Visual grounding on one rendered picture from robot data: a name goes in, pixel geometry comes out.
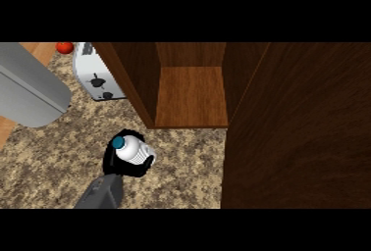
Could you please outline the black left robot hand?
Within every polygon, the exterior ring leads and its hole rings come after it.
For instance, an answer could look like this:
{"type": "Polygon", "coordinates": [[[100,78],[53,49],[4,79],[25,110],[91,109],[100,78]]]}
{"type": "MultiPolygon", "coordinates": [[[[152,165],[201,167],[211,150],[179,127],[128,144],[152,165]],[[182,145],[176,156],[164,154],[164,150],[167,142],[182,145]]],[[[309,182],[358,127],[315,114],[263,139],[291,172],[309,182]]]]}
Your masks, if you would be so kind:
{"type": "MultiPolygon", "coordinates": [[[[112,138],[115,138],[117,136],[125,136],[125,135],[133,135],[145,142],[143,135],[131,129],[124,129],[112,138]]],[[[127,163],[125,161],[120,160],[118,157],[115,156],[111,142],[112,142],[112,139],[108,143],[105,157],[103,157],[103,173],[106,175],[115,174],[121,176],[134,176],[134,177],[145,176],[146,171],[149,170],[151,165],[155,162],[155,157],[149,156],[143,164],[133,165],[127,163]]]]}

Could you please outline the white water bottle blue cap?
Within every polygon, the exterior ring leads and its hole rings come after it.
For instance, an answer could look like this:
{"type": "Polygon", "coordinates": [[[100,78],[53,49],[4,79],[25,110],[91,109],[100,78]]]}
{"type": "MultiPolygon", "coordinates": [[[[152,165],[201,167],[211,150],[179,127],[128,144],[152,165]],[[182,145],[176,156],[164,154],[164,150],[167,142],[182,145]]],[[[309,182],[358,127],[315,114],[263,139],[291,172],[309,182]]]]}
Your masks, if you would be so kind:
{"type": "Polygon", "coordinates": [[[120,160],[133,165],[140,165],[149,156],[156,157],[152,147],[133,135],[117,136],[111,146],[120,160]]]}

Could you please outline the brown wooden cabinet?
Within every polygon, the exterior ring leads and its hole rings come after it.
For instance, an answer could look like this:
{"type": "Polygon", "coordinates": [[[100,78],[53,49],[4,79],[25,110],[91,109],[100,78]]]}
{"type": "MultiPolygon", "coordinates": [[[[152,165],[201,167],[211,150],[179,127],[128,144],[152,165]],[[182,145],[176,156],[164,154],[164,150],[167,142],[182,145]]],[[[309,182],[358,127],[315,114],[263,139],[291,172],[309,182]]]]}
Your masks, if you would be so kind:
{"type": "Polygon", "coordinates": [[[96,42],[149,128],[224,128],[258,69],[263,42],[96,42]]]}

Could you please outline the dark wooden cabinet door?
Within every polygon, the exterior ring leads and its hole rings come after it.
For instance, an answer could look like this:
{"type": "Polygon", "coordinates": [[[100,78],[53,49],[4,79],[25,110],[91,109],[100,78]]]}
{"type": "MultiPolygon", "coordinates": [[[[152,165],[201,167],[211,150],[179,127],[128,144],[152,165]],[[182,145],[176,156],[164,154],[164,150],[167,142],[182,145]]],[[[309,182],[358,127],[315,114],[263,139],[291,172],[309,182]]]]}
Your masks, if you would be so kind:
{"type": "Polygon", "coordinates": [[[226,133],[223,208],[371,208],[371,42],[266,46],[226,133]]]}

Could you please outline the white toaster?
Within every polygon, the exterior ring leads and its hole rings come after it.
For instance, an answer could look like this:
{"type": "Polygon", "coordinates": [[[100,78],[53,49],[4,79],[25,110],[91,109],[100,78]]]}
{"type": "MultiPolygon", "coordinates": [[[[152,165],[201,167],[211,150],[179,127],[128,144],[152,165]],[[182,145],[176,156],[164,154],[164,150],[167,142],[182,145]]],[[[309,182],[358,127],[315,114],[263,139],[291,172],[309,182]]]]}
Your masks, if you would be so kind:
{"type": "Polygon", "coordinates": [[[94,101],[124,99],[111,71],[90,42],[77,42],[72,72],[94,101]]]}

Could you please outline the red tomato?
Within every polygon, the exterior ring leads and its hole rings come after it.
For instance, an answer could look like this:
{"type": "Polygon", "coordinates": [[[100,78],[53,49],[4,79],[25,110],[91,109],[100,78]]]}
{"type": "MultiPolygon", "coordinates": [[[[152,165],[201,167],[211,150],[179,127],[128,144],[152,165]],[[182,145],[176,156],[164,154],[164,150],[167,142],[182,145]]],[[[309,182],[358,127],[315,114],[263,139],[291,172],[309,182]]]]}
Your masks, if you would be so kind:
{"type": "Polygon", "coordinates": [[[71,42],[57,42],[55,49],[60,54],[69,54],[74,51],[74,44],[71,42]]]}

